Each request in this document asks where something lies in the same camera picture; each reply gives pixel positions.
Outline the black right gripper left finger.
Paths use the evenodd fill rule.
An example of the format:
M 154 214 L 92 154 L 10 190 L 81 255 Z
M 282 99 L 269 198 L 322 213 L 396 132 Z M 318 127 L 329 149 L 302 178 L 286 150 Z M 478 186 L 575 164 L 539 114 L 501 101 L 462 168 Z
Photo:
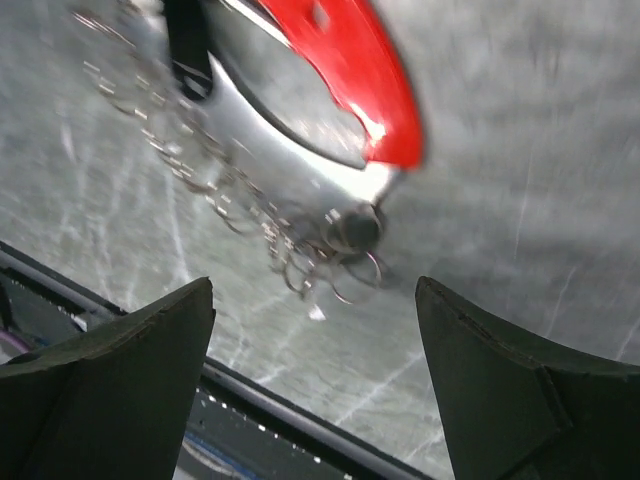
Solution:
M 2 478 L 172 478 L 214 321 L 203 277 L 2 365 Z

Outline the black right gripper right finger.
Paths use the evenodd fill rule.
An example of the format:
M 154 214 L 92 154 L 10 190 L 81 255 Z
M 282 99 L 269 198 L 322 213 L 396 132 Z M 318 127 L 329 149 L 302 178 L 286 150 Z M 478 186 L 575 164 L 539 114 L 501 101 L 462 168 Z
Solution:
M 440 282 L 416 285 L 458 479 L 635 479 L 639 369 L 543 338 Z

